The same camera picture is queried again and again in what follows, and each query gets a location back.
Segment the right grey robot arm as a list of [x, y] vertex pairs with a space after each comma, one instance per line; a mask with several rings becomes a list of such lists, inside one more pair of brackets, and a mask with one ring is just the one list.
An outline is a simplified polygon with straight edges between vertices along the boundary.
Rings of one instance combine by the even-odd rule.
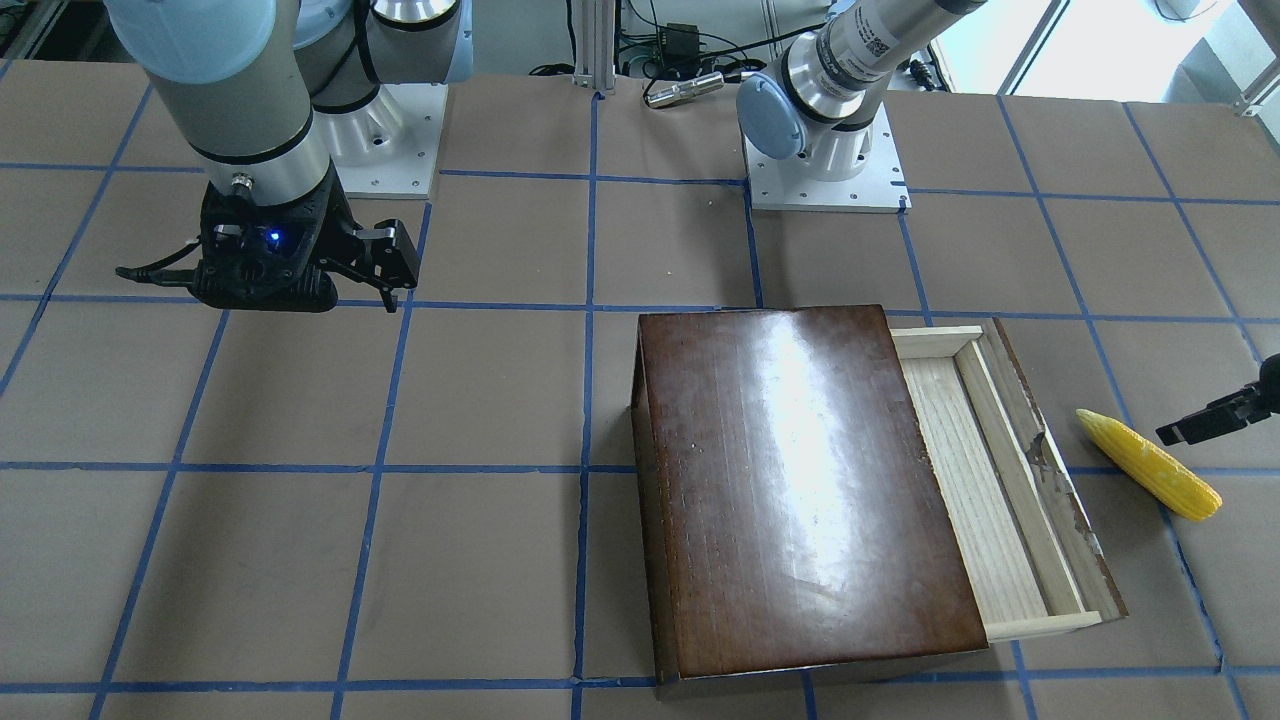
[[397, 219], [364, 227], [340, 172], [410, 152], [394, 85], [474, 72], [470, 1], [109, 1], [141, 65], [204, 165], [198, 231], [116, 275], [182, 288], [223, 310], [326, 313], [334, 279], [384, 309], [419, 283]]

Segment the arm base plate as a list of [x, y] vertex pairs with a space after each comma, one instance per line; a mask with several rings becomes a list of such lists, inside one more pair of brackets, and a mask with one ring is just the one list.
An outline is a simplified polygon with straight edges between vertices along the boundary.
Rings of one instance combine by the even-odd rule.
[[869, 126], [832, 129], [804, 158], [768, 158], [748, 138], [742, 149], [755, 209], [896, 214], [913, 206], [881, 102]]
[[447, 85], [384, 85], [352, 111], [316, 109], [347, 197], [429, 200], [449, 95]]

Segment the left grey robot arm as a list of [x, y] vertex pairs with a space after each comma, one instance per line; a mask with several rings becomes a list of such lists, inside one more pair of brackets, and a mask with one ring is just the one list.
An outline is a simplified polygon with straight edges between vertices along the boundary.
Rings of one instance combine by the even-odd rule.
[[813, 161], [819, 146], [859, 133], [881, 109], [899, 65], [983, 1], [842, 1], [805, 29], [736, 96], [749, 146], [777, 161]]

